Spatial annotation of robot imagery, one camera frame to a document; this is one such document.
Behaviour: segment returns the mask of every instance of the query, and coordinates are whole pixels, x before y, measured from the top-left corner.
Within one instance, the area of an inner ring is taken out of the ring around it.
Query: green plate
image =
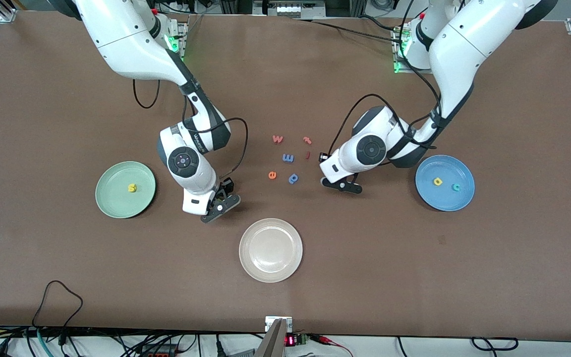
[[[136,185],[129,192],[130,184]],[[113,218],[129,218],[149,206],[156,192],[156,178],[151,170],[136,161],[125,161],[110,167],[96,185],[96,204]]]

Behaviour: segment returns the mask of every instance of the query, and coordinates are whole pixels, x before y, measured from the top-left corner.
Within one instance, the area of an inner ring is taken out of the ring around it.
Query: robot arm
[[[350,192],[359,193],[356,191],[361,189],[354,187],[353,182],[347,182],[345,177],[373,169],[384,158],[399,168],[416,165],[471,95],[473,79],[480,65],[538,2],[539,0],[470,0],[447,21],[451,1],[432,0],[424,19],[415,19],[409,25],[411,33],[415,33],[420,42],[412,41],[405,55],[410,63],[422,63],[422,67],[431,68],[441,92],[439,111],[431,111],[430,117],[416,130],[408,128],[408,124],[395,116],[389,108],[378,111],[380,115],[374,117],[367,113],[376,108],[370,109],[354,126],[352,138],[320,164],[326,175],[323,185],[344,190],[340,187],[343,183],[344,186],[351,186]],[[433,39],[429,38],[428,34],[435,31],[437,35]],[[375,136],[377,142],[385,144],[382,149],[386,154],[376,156],[376,162],[361,160],[362,154],[360,158],[358,156],[358,143],[363,137],[356,128],[363,126],[363,120],[368,118],[371,120],[366,127],[366,135]],[[405,128],[404,133],[399,125]]]
[[[183,210],[210,222],[240,203],[232,182],[220,183],[204,154],[224,147],[230,126],[206,97],[176,52],[164,48],[177,35],[177,21],[154,14],[145,0],[51,0],[62,13],[82,20],[98,52],[116,73],[132,79],[164,79],[179,87],[197,113],[161,131],[157,151],[184,188]]]

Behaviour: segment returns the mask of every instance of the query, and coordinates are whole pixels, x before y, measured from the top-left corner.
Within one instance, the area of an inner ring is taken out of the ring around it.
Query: table surface
[[[385,35],[365,20],[334,23]],[[362,95],[383,95],[406,120],[433,106],[415,75],[394,74],[385,41],[287,18],[204,16],[186,63],[218,109],[250,128],[232,175],[242,204],[208,226],[182,212],[156,152],[183,106],[173,84],[146,111],[81,23],[21,12],[0,25],[0,324],[29,324],[58,279],[85,300],[78,326],[260,331],[276,314],[324,334],[571,339],[571,36],[561,22],[513,33],[428,153],[473,172],[474,199],[453,213],[421,201],[415,169],[366,172],[358,196],[319,185],[314,158]],[[141,100],[155,88],[138,82]],[[243,144],[231,125],[231,143],[208,155],[220,173]],[[156,197],[133,219],[111,219],[95,186],[127,160],[151,168]],[[238,259],[242,233],[266,217],[292,223],[304,244],[281,283],[253,280]],[[38,323],[61,325],[76,307],[54,286]]]

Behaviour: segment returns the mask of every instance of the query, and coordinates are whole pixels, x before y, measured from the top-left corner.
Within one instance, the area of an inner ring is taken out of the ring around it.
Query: beige plate
[[[242,235],[239,260],[244,270],[263,283],[281,282],[301,264],[303,243],[288,222],[266,218],[254,222]]]

